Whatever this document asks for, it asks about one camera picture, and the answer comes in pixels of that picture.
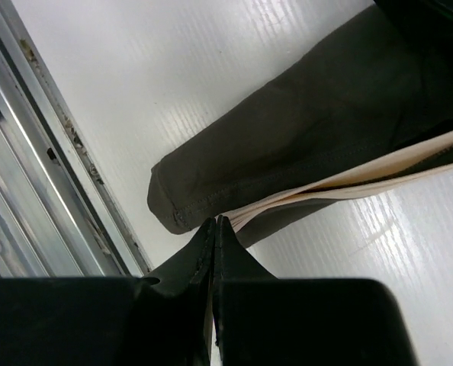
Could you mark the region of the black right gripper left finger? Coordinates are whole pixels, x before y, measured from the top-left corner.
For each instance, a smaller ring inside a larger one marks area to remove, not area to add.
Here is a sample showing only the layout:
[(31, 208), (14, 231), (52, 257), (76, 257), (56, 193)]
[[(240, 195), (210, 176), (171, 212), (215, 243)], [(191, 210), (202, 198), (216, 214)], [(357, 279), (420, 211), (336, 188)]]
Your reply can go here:
[(0, 365), (208, 365), (216, 222), (142, 278), (0, 279)]

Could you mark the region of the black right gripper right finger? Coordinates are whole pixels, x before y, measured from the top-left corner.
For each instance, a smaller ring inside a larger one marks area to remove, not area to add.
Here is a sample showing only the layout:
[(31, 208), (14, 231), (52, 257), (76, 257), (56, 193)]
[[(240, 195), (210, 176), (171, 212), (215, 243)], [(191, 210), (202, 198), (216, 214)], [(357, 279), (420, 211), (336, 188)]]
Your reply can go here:
[(368, 278), (276, 278), (226, 217), (215, 232), (213, 314), (225, 365), (415, 365), (395, 296)]

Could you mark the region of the dark grey underwear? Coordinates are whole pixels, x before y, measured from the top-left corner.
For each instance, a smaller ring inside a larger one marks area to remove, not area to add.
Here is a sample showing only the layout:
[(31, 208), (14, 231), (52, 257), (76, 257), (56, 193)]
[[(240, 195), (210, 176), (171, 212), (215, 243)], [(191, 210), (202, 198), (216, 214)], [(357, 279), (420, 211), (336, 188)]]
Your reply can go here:
[(453, 1), (376, 1), (152, 170), (174, 234), (244, 246), (337, 201), (453, 169)]

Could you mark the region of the aluminium front rail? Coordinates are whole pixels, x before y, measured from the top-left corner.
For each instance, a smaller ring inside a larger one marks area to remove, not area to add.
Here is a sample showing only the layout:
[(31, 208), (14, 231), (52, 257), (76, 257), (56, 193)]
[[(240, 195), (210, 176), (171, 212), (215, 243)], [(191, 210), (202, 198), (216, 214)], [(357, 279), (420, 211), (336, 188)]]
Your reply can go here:
[(149, 270), (21, 16), (0, 1), (0, 276)]

